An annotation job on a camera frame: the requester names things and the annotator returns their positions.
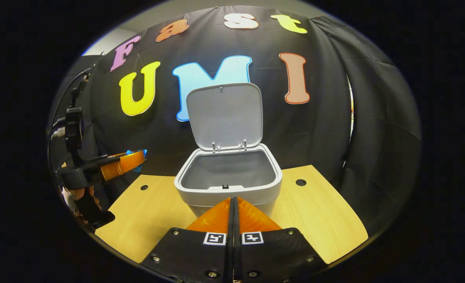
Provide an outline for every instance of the black fabric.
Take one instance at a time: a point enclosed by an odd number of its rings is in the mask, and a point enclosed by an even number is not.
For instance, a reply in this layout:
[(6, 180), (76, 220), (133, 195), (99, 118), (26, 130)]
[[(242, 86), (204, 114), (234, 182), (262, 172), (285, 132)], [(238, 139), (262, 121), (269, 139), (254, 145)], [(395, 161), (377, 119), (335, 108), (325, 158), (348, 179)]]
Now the black fabric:
[[(260, 26), (225, 27), (224, 15), (249, 13)], [(290, 32), (270, 18), (285, 14), (307, 34)], [(282, 169), (313, 165), (346, 199), (373, 236), (387, 227), (408, 199), (421, 152), (421, 127), (414, 98), (401, 72), (374, 43), (322, 12), (312, 19), (276, 9), (248, 6), (204, 9), (183, 15), (188, 30), (156, 42), (168, 19), (139, 35), (126, 62), (110, 72), (114, 51), (101, 58), (84, 102), (85, 135), (101, 154), (148, 150), (142, 174), (175, 176), (197, 147), (189, 122), (179, 122), (179, 82), (172, 70), (197, 62), (214, 77), (223, 59), (250, 56), (251, 83), (262, 92), (263, 139)], [(281, 52), (299, 54), (310, 101), (285, 102), (288, 78)], [(143, 95), (142, 67), (154, 61), (155, 100), (143, 114), (127, 116), (119, 81), (136, 72), (133, 98)], [(351, 98), (354, 128), (351, 130)]]
[(331, 40), (353, 88), (353, 136), (335, 188), (372, 236), (395, 219), (414, 186), (421, 154), (416, 103), (398, 68), (371, 41), (335, 18), (312, 22)]

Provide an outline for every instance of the black cable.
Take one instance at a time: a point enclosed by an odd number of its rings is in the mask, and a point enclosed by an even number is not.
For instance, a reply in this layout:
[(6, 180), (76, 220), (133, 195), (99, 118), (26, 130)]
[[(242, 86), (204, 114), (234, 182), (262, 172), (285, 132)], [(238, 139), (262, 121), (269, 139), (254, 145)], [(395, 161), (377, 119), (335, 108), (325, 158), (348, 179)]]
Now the black cable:
[[(79, 74), (77, 74), (71, 81), (70, 83), (68, 83), (67, 87), (65, 88), (65, 90), (63, 91), (63, 93), (61, 94), (61, 97), (59, 98), (59, 101), (58, 103), (56, 104), (56, 108), (54, 109), (54, 114), (52, 115), (52, 121), (54, 121), (54, 119), (56, 118), (56, 113), (58, 113), (58, 107), (59, 105), (61, 104), (61, 101), (63, 100), (63, 97), (65, 96), (65, 93), (68, 91), (68, 89), (70, 88), (70, 86), (76, 81), (76, 79), (78, 79), (81, 75), (84, 75), (88, 72), (90, 72), (92, 70), (93, 67), (90, 67), (90, 68), (87, 68), (87, 69), (84, 69), (83, 71), (81, 71)], [(53, 123), (53, 125), (51, 126), (51, 129), (50, 129), (50, 132), (47, 134), (47, 165), (48, 165), (48, 168), (49, 168), (49, 171), (54, 174), (54, 170), (52, 168), (52, 164), (51, 164), (51, 136), (52, 136), (52, 133), (53, 133), (53, 129), (55, 127), (56, 124), (60, 124), (62, 123), (64, 120), (56, 120), (56, 122)]]

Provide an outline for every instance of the cable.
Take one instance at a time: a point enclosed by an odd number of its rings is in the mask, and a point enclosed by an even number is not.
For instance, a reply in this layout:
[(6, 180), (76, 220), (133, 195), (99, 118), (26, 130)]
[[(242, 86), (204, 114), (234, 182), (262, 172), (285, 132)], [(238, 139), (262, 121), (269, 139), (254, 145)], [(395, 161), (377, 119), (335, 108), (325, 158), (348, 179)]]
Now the cable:
[(51, 135), (51, 140), (53, 140), (53, 138), (61, 138), (64, 135), (65, 127), (58, 128), (58, 130), (54, 131), (54, 133)]
[[(68, 91), (68, 89), (70, 88), (70, 86), (76, 81), (76, 79), (78, 79), (81, 75), (84, 75), (84, 74), (87, 74), (88, 72), (90, 72), (92, 70), (92, 68), (94, 68), (96, 64), (94, 64), (92, 67), (89, 67), (89, 68), (86, 68), (84, 69), (83, 71), (81, 71), (79, 74), (77, 74), (71, 81), (70, 83), (68, 83), (68, 85), (66, 86), (65, 90), (63, 91), (63, 93), (61, 94), (61, 97), (59, 98), (59, 101), (58, 103), (56, 104), (56, 108), (54, 109), (54, 113), (52, 115), (52, 121), (54, 121), (54, 119), (56, 118), (56, 113), (58, 113), (58, 107), (59, 107), (59, 104), (61, 104), (61, 101), (63, 100), (63, 97), (65, 96), (65, 93)], [(53, 131), (53, 127), (55, 127), (55, 125), (57, 124), (60, 124), (62, 123), (64, 120), (61, 120), (58, 119), (56, 120), (56, 122), (53, 123), (53, 126), (51, 127), (51, 129), (49, 129), (49, 133), (47, 134), (47, 136), (49, 137), (47, 139), (47, 147), (46, 147), (46, 151), (47, 151), (47, 165), (48, 165), (48, 168), (49, 168), (49, 171), (50, 172), (54, 172), (53, 168), (52, 168), (52, 164), (51, 164), (51, 139), (53, 138), (54, 134), (51, 134), (51, 132)]]

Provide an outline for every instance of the yellow letter u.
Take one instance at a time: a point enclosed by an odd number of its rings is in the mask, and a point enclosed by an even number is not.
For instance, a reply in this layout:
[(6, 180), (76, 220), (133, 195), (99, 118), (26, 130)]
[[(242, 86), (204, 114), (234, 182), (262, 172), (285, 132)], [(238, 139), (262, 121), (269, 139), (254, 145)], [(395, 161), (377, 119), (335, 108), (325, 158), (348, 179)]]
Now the yellow letter u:
[(139, 115), (147, 111), (152, 105), (155, 97), (155, 70), (160, 65), (161, 62), (156, 61), (141, 69), (140, 72), (144, 75), (144, 90), (143, 97), (137, 102), (133, 100), (133, 80), (137, 74), (132, 72), (119, 81), (119, 86), (121, 87), (121, 108), (126, 115)]

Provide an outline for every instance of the white trash can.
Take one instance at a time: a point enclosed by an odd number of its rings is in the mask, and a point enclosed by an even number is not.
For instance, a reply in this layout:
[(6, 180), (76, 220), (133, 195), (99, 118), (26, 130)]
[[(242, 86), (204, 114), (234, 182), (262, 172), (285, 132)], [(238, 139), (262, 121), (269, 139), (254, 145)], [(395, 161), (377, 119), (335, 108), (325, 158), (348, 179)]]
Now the white trash can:
[(262, 97), (251, 83), (197, 88), (187, 96), (195, 150), (175, 177), (182, 200), (199, 217), (239, 196), (268, 216), (280, 193), (281, 169), (262, 139)]

